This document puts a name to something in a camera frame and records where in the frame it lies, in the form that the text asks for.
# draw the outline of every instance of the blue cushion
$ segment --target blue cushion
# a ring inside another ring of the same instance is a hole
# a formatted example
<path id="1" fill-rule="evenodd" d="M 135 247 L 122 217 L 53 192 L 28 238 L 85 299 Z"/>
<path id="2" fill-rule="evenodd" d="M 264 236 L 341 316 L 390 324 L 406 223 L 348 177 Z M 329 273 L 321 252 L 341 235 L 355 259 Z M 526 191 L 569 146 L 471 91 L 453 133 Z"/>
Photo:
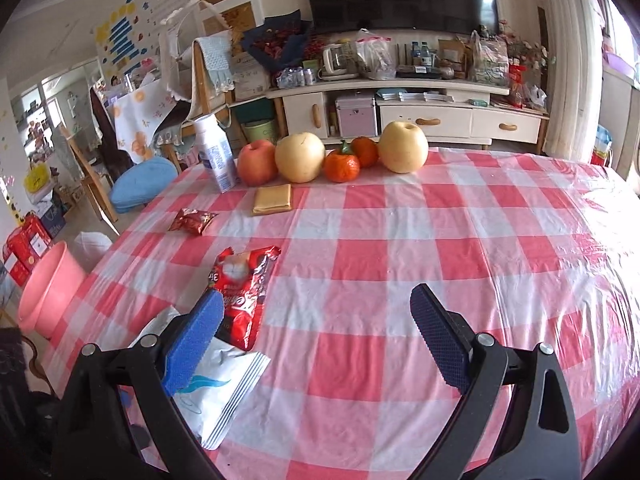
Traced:
<path id="1" fill-rule="evenodd" d="M 111 189 L 110 199 L 117 213 L 151 202 L 178 176 L 175 166 L 155 156 L 127 170 Z"/>

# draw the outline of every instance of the blue sponge pad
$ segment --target blue sponge pad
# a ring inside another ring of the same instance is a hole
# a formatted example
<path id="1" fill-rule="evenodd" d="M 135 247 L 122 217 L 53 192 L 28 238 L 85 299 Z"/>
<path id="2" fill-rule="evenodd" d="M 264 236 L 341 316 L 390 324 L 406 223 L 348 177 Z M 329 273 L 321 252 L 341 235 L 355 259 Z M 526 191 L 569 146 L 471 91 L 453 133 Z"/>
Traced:
<path id="1" fill-rule="evenodd" d="M 411 292 L 411 315 L 444 381 L 461 395 L 469 389 L 468 352 L 453 330 L 454 321 L 424 284 Z"/>
<path id="2" fill-rule="evenodd" d="M 198 363 L 222 323 L 222 294 L 210 288 L 200 297 L 189 320 L 166 355 L 162 386 L 169 397 L 188 386 Z"/>
<path id="3" fill-rule="evenodd" d="M 113 184 L 109 198 L 116 212 L 123 214 L 151 202 L 177 177 L 178 170 L 172 163 L 155 156 L 123 173 Z"/>

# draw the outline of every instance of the pink bucket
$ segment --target pink bucket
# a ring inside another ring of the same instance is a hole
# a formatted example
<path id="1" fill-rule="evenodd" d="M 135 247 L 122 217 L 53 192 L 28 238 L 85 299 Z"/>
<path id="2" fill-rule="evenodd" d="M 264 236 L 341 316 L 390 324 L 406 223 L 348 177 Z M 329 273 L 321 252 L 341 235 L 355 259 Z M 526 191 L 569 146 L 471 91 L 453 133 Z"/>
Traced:
<path id="1" fill-rule="evenodd" d="M 35 330 L 51 338 L 86 273 L 73 257 L 66 242 L 55 244 L 36 264 L 24 287 L 18 325 L 24 332 Z"/>

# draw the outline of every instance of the drawer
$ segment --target drawer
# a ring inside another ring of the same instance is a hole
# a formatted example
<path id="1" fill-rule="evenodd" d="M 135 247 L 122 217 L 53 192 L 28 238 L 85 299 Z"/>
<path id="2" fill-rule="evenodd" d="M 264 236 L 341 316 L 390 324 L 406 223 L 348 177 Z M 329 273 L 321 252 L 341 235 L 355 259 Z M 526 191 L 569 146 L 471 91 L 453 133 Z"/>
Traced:
<path id="1" fill-rule="evenodd" d="M 283 97 L 282 100 L 287 116 L 289 135 L 309 132 L 316 134 L 321 139 L 326 139 L 329 136 L 322 92 L 291 95 Z"/>
<path id="2" fill-rule="evenodd" d="M 380 125 L 384 130 L 392 121 L 415 123 L 427 137 L 470 137 L 471 108 L 444 106 L 381 106 Z"/>
<path id="3" fill-rule="evenodd" d="M 541 119 L 530 114 L 473 110 L 473 137 L 537 142 Z"/>

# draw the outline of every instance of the plastic table cover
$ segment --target plastic table cover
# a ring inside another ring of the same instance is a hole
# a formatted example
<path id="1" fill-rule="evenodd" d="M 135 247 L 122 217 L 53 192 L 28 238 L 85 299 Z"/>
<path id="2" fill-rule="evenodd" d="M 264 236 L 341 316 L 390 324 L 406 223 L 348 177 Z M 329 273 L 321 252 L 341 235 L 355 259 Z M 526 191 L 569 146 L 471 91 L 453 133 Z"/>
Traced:
<path id="1" fill-rule="evenodd" d="M 193 307 L 220 251 L 275 244 L 255 346 L 272 362 L 210 452 L 228 480 L 407 478 L 459 398 L 411 318 L 420 282 L 476 332 L 556 348 L 583 474 L 638 402 L 640 202 L 612 170 L 432 149 L 415 174 L 294 186 L 293 211 L 271 216 L 251 216 L 251 189 L 212 190 L 202 166 L 186 171 L 95 267 L 44 356 L 59 394 L 83 344 L 128 345 L 165 307 Z M 220 216 L 202 237 L 167 232 L 183 207 Z M 509 395 L 471 466 L 490 455 Z"/>

